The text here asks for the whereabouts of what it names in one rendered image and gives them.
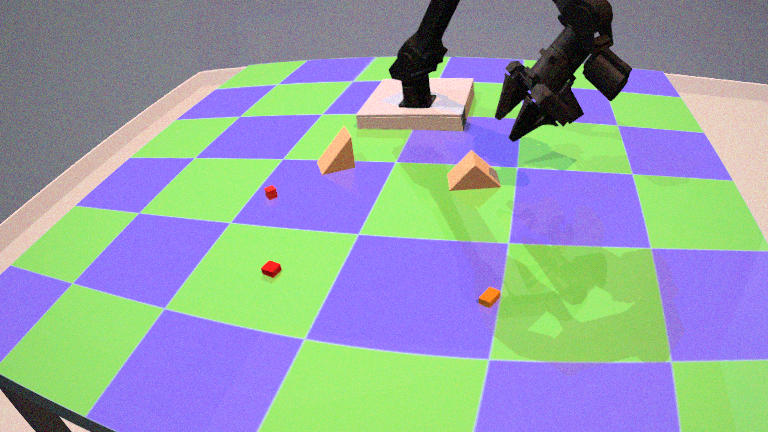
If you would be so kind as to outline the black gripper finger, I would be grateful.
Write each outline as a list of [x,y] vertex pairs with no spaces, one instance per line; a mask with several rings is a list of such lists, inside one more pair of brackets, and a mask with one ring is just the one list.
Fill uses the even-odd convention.
[[515,119],[515,123],[511,128],[511,133],[508,137],[509,140],[513,142],[542,125],[558,126],[557,122],[553,121],[551,117],[544,113],[530,97],[526,95],[525,98],[526,99],[522,103],[522,108],[519,110],[519,114]]
[[[511,79],[507,73],[504,74],[504,78],[505,79],[502,85],[502,91],[495,114],[495,117],[498,120],[502,120],[522,100],[524,101],[526,99],[526,95],[530,97],[529,92],[525,91],[517,82]],[[530,98],[533,99],[532,97]]]

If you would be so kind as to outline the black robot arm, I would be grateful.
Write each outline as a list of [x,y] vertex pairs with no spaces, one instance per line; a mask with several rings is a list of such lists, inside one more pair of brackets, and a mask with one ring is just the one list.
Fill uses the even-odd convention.
[[[607,0],[552,0],[565,27],[551,47],[578,70],[609,101],[623,90],[632,68],[609,47],[613,46],[612,6]],[[393,80],[401,81],[404,99],[399,108],[430,108],[429,75],[443,63],[448,51],[442,44],[444,31],[460,0],[431,0],[419,29],[398,50],[389,68]],[[596,32],[599,32],[595,38]]]

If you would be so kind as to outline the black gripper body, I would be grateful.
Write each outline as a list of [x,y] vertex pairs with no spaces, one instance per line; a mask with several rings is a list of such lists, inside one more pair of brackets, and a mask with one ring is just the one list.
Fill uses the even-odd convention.
[[568,80],[576,79],[576,69],[551,46],[539,53],[542,55],[531,69],[519,61],[510,61],[505,69],[511,79],[531,92],[530,97],[544,113],[564,126],[571,119],[571,109],[556,94]]

